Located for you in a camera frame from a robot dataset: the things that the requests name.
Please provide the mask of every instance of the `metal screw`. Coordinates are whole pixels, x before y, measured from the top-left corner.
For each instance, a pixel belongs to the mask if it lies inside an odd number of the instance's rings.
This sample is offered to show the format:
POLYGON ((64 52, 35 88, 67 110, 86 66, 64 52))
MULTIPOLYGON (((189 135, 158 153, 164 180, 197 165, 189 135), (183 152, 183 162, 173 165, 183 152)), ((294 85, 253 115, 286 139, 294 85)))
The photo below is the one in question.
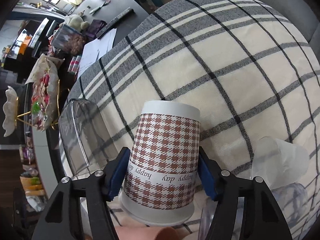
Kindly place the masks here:
POLYGON ((228 177, 230 175, 230 171, 223 170, 223 171, 221 171, 221 175, 225 176, 225 177, 228 177))
POLYGON ((98 170, 98 171, 96 171, 96 172, 94 173, 94 175, 95 175, 96 177, 100 177, 100 176, 103 175, 103 171, 102 171, 102 170, 98 170))
POLYGON ((258 182, 258 183, 262 183, 263 182, 263 178, 261 178, 261 177, 255 177, 255 180, 256 180, 256 182, 258 182))
POLYGON ((69 177, 64 177, 64 178, 62 178, 61 182, 62 183, 67 183, 69 180, 70 180, 69 177))

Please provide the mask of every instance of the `purple bag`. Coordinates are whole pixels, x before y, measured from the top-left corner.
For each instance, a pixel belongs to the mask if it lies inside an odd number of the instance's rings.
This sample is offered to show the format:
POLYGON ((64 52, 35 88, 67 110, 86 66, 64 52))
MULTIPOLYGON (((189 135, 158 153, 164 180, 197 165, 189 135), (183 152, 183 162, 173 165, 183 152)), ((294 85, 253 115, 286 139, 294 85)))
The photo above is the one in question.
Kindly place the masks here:
POLYGON ((107 23, 102 20, 93 20, 89 28, 86 30, 84 35, 88 37, 88 42, 93 41, 97 38, 97 33, 106 25, 107 23))

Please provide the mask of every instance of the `plastic bag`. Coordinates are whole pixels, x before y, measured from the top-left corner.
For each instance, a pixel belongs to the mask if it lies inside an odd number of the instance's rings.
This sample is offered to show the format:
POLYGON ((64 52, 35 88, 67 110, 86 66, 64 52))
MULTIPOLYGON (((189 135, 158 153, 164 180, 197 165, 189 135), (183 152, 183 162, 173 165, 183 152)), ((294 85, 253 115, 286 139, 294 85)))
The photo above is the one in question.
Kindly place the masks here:
POLYGON ((28 84, 31 82, 34 83, 44 75, 44 72, 49 68, 47 61, 52 62, 56 66, 56 68, 59 69, 61 64, 64 62, 64 59, 49 57, 49 56, 46 56, 45 54, 41 54, 41 56, 38 58, 35 65, 33 66, 25 84, 28 84))
POLYGON ((27 201, 29 203, 30 206, 32 206, 32 208, 37 211, 40 212, 42 210, 44 210, 45 207, 45 203, 41 200, 40 197, 38 196, 26 196, 27 201))
POLYGON ((33 94, 31 98, 32 124, 38 130, 46 130, 57 112, 58 71, 55 64, 47 58, 39 63, 39 70, 33 75, 33 94))

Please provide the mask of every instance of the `blue gripper pad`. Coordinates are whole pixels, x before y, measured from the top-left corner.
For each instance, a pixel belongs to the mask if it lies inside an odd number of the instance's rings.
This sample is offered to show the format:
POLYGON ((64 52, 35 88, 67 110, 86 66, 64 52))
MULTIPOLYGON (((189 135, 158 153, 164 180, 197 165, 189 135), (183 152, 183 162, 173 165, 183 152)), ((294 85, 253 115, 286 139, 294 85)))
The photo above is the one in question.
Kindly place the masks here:
POLYGON ((122 187, 122 182, 127 172, 129 157, 130 157, 130 150, 128 148, 123 148, 119 153, 118 157, 115 160, 113 160, 118 163, 115 163, 116 167, 111 167, 111 169, 114 168, 114 171, 111 174, 111 178, 109 180, 109 185, 108 185, 108 189, 109 189, 108 195, 109 195, 110 201, 113 200, 114 197, 119 195, 120 189, 122 187))
POLYGON ((215 201, 218 196, 215 190, 216 182, 201 155, 199 155, 198 159, 198 175, 201 179, 206 195, 215 201))

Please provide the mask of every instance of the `white paper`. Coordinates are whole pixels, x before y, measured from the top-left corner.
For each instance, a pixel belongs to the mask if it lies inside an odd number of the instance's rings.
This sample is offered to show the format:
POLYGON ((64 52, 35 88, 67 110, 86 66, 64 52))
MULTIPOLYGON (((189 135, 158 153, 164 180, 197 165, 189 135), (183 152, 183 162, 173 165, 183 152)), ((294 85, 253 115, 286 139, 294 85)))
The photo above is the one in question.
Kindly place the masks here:
POLYGON ((103 55, 112 49, 113 41, 115 40, 117 29, 112 29, 108 31, 101 39, 99 46, 99 57, 100 59, 103 55))
POLYGON ((108 52, 108 44, 110 39, 111 31, 108 31, 99 41, 99 56, 98 59, 100 59, 103 55, 105 55, 108 52))
POLYGON ((116 32, 117 32, 117 29, 112 29, 110 31, 110 39, 109 39, 109 44, 108 44, 108 52, 112 49, 113 47, 113 41, 115 40, 115 36, 116 36, 116 32))
POLYGON ((99 40, 95 39, 84 46, 82 57, 79 63, 78 78, 97 61, 99 55, 99 40))
POLYGON ((79 63, 78 78, 93 63, 112 49, 117 29, 108 31, 100 40, 95 39, 84 46, 82 57, 79 63))

